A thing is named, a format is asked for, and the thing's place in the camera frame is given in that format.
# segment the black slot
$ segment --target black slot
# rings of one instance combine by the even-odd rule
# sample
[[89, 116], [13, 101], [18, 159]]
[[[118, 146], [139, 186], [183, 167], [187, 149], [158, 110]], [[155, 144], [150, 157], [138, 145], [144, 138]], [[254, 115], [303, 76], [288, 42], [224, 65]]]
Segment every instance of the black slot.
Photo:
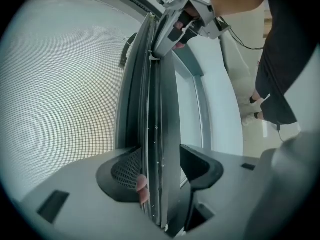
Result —
[[37, 213], [47, 222], [52, 224], [69, 195], [70, 194], [67, 192], [55, 190], [39, 208]]
[[189, 222], [187, 226], [185, 227], [185, 231], [191, 231], [198, 226], [202, 225], [206, 221], [213, 218], [215, 215], [203, 204], [197, 204], [191, 214], [191, 218], [189, 219]]
[[220, 162], [186, 145], [180, 146], [180, 165], [192, 192], [211, 188], [224, 174]]
[[256, 168], [255, 165], [249, 163], [244, 163], [243, 165], [241, 165], [241, 167], [250, 171], [253, 171]]

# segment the mesh screen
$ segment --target mesh screen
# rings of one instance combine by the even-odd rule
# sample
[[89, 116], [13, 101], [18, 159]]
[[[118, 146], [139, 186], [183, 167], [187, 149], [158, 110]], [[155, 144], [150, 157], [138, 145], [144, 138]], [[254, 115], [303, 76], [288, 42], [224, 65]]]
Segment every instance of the mesh screen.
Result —
[[137, 150], [116, 163], [111, 170], [112, 177], [130, 190], [137, 189], [137, 177], [141, 173], [141, 151]]
[[0, 47], [2, 178], [14, 198], [113, 149], [125, 38], [141, 24], [94, 0], [30, 0]]

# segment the white sneaker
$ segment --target white sneaker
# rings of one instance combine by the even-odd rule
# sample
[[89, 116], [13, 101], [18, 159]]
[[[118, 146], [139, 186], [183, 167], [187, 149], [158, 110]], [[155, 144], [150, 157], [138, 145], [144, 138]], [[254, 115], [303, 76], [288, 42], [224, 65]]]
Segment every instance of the white sneaker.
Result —
[[246, 106], [254, 106], [256, 104], [255, 103], [250, 103], [250, 97], [246, 97], [246, 96], [239, 96], [236, 97], [236, 100], [238, 101], [239, 105], [246, 105]]
[[250, 125], [251, 123], [253, 123], [256, 120], [257, 119], [255, 118], [255, 115], [254, 114], [250, 114], [247, 117], [243, 118], [241, 120], [241, 122], [242, 122], [243, 126], [248, 126], [248, 125]]

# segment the black plastic bracket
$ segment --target black plastic bracket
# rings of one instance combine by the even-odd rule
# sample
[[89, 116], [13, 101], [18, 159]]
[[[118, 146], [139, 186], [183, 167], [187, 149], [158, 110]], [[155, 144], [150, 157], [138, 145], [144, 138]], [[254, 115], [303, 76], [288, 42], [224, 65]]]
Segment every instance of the black plastic bracket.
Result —
[[137, 33], [134, 33], [126, 42], [125, 45], [123, 47], [122, 53], [121, 53], [121, 57], [120, 57], [120, 63], [119, 63], [119, 68], [121, 69], [125, 69], [126, 63], [127, 63], [127, 53], [129, 50], [129, 47], [131, 46], [131, 44], [134, 42], [135, 38], [137, 36]]
[[[191, 17], [188, 13], [183, 11], [178, 21], [183, 23], [184, 26], [187, 26], [193, 19], [194, 19], [193, 17]], [[196, 36], [198, 36], [195, 32], [196, 32], [196, 29], [194, 29], [194, 31], [191, 31], [190, 29], [188, 29], [185, 32], [184, 37], [180, 40], [180, 43], [185, 45], [191, 38], [195, 38]], [[169, 34], [168, 38], [172, 42], [176, 42], [182, 34], [183, 32], [180, 29], [177, 29], [174, 27], [171, 33]]]
[[184, 230], [187, 232], [214, 216], [205, 205], [199, 204], [195, 192], [212, 187], [224, 174], [224, 168], [217, 160], [186, 145], [180, 146], [180, 165], [191, 187], [188, 214], [184, 224]]
[[220, 162], [186, 145], [180, 146], [180, 165], [190, 182], [191, 191], [212, 187], [224, 174]]

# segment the human hand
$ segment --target human hand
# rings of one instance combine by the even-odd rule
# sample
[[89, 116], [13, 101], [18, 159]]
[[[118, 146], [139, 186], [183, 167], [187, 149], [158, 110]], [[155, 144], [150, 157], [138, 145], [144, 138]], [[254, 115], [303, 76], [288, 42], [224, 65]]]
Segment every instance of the human hand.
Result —
[[[185, 9], [185, 12], [187, 14], [189, 14], [191, 17], [197, 19], [199, 18], [199, 13], [197, 12], [197, 10], [192, 6], [192, 5], [189, 5], [187, 6]], [[174, 24], [174, 27], [177, 28], [178, 30], [182, 30], [182, 28], [184, 27], [184, 24], [180, 21], [177, 21], [175, 24]], [[181, 49], [185, 47], [185, 45], [181, 42], [178, 42], [174, 47], [173, 47], [173, 50], [175, 49]]]
[[140, 204], [144, 204], [150, 198], [149, 190], [146, 188], [148, 184], [147, 177], [144, 175], [139, 175], [136, 179], [136, 191], [139, 194]]

